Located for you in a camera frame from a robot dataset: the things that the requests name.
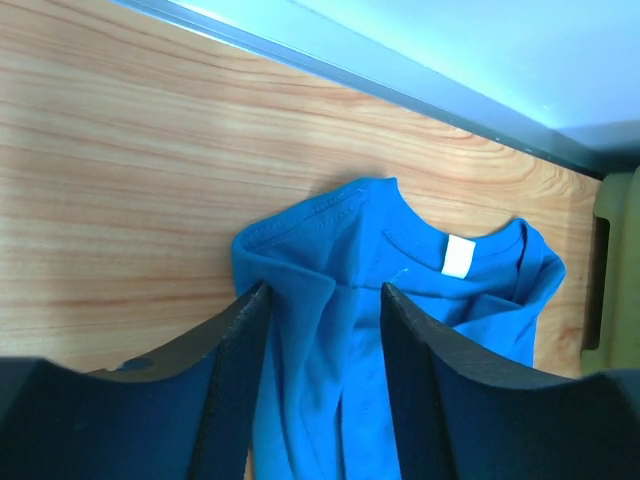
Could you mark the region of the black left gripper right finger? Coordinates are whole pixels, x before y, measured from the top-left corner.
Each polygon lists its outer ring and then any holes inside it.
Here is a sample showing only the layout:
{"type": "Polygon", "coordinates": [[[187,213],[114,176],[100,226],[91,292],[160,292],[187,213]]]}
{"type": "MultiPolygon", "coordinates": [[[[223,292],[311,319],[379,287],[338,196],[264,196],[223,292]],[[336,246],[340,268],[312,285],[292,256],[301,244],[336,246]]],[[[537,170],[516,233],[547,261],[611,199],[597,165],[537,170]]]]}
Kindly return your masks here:
{"type": "Polygon", "coordinates": [[[405,479],[635,479],[639,374],[568,379],[438,322],[392,284],[381,338],[405,479]]]}

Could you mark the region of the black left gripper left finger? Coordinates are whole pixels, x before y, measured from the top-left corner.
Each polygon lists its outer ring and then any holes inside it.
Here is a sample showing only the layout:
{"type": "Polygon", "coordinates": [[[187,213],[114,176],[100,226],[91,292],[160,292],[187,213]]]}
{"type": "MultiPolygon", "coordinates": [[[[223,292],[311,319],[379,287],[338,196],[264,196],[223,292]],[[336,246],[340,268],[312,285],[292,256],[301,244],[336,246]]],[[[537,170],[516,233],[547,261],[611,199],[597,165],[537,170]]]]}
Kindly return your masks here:
{"type": "Polygon", "coordinates": [[[267,285],[113,370],[1,361],[5,479],[240,479],[271,317],[267,285]]]}

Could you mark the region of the blue t-shirt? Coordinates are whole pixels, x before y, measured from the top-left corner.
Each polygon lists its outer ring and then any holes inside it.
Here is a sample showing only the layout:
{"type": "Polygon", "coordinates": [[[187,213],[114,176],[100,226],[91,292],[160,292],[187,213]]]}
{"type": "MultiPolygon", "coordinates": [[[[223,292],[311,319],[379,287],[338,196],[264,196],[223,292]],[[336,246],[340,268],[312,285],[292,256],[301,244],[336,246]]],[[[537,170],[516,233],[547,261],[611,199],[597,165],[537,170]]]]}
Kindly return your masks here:
{"type": "Polygon", "coordinates": [[[390,283],[432,318],[523,365],[566,268],[522,219],[475,239],[424,222],[393,178],[362,178],[241,231],[235,288],[273,292],[254,419],[259,479],[400,475],[380,334],[390,283]]]}

